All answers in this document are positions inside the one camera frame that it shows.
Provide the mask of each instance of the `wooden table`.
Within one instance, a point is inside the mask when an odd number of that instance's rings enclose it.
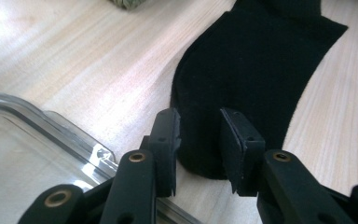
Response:
[[[234,0],[147,0],[133,11],[107,0],[0,1],[0,92],[56,111],[120,158],[168,107],[186,48]],[[358,184],[358,1],[324,0],[349,30],[305,89],[283,149],[327,187]],[[205,223],[260,222],[255,199],[231,195],[178,167],[173,199]]]

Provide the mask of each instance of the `black fabric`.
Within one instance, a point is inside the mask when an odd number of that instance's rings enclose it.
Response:
[[[209,178],[226,178],[218,149],[219,108],[240,110],[266,139],[282,143],[298,99],[346,26],[321,16],[320,1],[236,3],[186,51],[171,106],[181,115],[178,159]]]

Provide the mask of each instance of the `transparent tray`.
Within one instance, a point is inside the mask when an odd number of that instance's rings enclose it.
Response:
[[[17,223],[36,197],[59,184],[84,191],[115,176],[115,155],[55,112],[0,94],[0,223]],[[158,223],[200,223],[158,199]]]

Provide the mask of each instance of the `metal bolt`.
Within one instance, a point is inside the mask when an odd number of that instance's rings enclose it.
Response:
[[[72,196],[72,192],[68,189],[57,190],[46,198],[45,206],[46,207],[61,206],[66,202],[68,202],[71,196]]]
[[[132,162],[144,161],[146,159],[146,155],[141,152],[135,152],[130,155],[129,160]]]
[[[273,157],[277,161],[290,161],[292,159],[289,155],[283,152],[275,152]]]

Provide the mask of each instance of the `wood grain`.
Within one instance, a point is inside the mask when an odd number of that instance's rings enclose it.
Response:
[[[0,1],[0,92],[56,111],[112,149],[136,149],[168,106],[186,48],[234,0],[147,0],[133,11],[106,0]],[[358,184],[358,1],[324,0],[350,29],[325,55],[291,122],[284,149],[327,187]],[[255,199],[178,164],[173,200],[205,223],[258,223]]]

